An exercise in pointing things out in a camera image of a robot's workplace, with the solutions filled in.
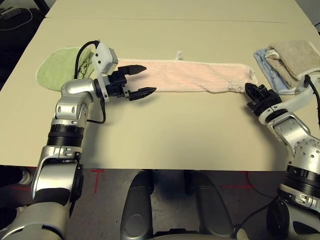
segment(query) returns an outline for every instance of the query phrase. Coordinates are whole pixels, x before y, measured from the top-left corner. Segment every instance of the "folded towel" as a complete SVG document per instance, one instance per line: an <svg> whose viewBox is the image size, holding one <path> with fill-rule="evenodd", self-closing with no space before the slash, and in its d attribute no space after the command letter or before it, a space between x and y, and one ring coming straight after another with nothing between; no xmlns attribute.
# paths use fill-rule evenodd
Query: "folded towel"
<svg viewBox="0 0 320 240"><path fill-rule="evenodd" d="M306 74L320 75L320 53L305 40L272 43L265 57L289 87L296 87Z"/></svg>
<svg viewBox="0 0 320 240"><path fill-rule="evenodd" d="M258 63L259 67L261 68L263 74L265 75L266 79L270 83L272 89L280 94L280 95L293 95L295 94L295 87L289 88L285 85L283 79L279 75L279 73L267 62L265 55L267 49L263 48L256 51L253 56Z"/></svg>
<svg viewBox="0 0 320 240"><path fill-rule="evenodd" d="M36 72L37 82L51 90L60 91L67 81L74 79L78 47L66 47L50 54ZM85 48L79 58L78 79L88 78L94 71L93 53Z"/></svg>

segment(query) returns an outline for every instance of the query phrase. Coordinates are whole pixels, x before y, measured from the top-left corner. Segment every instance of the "green towel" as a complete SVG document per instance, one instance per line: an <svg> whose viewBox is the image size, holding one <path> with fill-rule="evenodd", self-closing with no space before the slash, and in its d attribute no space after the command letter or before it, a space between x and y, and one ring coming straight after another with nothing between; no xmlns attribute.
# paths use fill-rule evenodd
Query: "green towel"
<svg viewBox="0 0 320 240"><path fill-rule="evenodd" d="M46 89L60 91L63 84L74 79L78 47L66 47L50 54L36 73L37 82ZM94 71L93 53L85 48L79 59L77 79L88 78Z"/></svg>

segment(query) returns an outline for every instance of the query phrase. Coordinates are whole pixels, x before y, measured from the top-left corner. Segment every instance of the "red tape mark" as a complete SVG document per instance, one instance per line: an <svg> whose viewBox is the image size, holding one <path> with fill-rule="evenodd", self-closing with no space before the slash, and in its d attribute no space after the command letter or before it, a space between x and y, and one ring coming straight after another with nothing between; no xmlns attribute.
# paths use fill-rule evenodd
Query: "red tape mark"
<svg viewBox="0 0 320 240"><path fill-rule="evenodd" d="M24 191L31 191L30 187L22 187L22 186L11 186L11 189L18 189L18 190L24 190Z"/></svg>
<svg viewBox="0 0 320 240"><path fill-rule="evenodd" d="M244 174L245 185L221 185L220 188L222 188L222 189L247 189L247 191L250 192L250 189L252 189L252 186L250 186L249 180L248 180L249 171L241 171L241 173Z"/></svg>
<svg viewBox="0 0 320 240"><path fill-rule="evenodd" d="M250 189L251 186L248 185L220 185L222 189Z"/></svg>
<svg viewBox="0 0 320 240"><path fill-rule="evenodd" d="M96 173L95 185L94 185L94 194L97 193L98 181L99 181L99 174L100 174L100 173L103 173L104 171L105 171L104 169L92 169L92 170L91 170L92 173Z"/></svg>

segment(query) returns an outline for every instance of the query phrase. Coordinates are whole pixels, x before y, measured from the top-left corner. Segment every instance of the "pink towel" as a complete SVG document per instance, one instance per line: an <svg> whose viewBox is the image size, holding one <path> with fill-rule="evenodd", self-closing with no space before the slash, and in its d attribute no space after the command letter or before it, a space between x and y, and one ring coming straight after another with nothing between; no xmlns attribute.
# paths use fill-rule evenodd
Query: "pink towel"
<svg viewBox="0 0 320 240"><path fill-rule="evenodd" d="M118 67L142 65L146 70L127 76L127 87L156 87L158 92L244 92L257 84L254 70L241 63L205 63L183 60L119 59Z"/></svg>

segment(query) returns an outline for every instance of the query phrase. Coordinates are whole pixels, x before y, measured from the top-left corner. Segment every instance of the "towel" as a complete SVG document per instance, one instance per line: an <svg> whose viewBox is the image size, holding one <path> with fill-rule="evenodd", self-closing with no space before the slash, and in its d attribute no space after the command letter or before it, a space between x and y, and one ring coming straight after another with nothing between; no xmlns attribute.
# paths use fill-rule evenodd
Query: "towel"
<svg viewBox="0 0 320 240"><path fill-rule="evenodd" d="M118 66L142 65L146 70L127 76L127 87L156 87L157 92L241 92L257 84L254 70L241 63L207 63L175 60L119 59Z"/></svg>
<svg viewBox="0 0 320 240"><path fill-rule="evenodd" d="M74 79L78 47L65 47L50 54L36 72L37 82L51 90L60 91L64 83ZM88 78L94 71L93 53L85 48L78 63L77 79Z"/></svg>
<svg viewBox="0 0 320 240"><path fill-rule="evenodd" d="M37 71L39 84L47 89L60 90L67 81L74 79L77 48L64 48L51 54ZM80 65L92 65L88 61L89 49L81 54ZM257 84L254 70L241 63L206 63L180 60L178 51L171 60L118 59L118 66L142 65L146 70L128 75L127 88L136 90L156 87L157 92L244 92L245 84ZM89 66L79 71L78 78L89 77Z"/></svg>
<svg viewBox="0 0 320 240"><path fill-rule="evenodd" d="M261 68L272 89L280 95L294 95L295 87L289 88L279 75L279 73L267 62L265 55L267 49L263 48L256 51L253 56Z"/></svg>
<svg viewBox="0 0 320 240"><path fill-rule="evenodd" d="M320 76L320 53L305 40L272 43L265 58L288 87L296 87L306 74Z"/></svg>

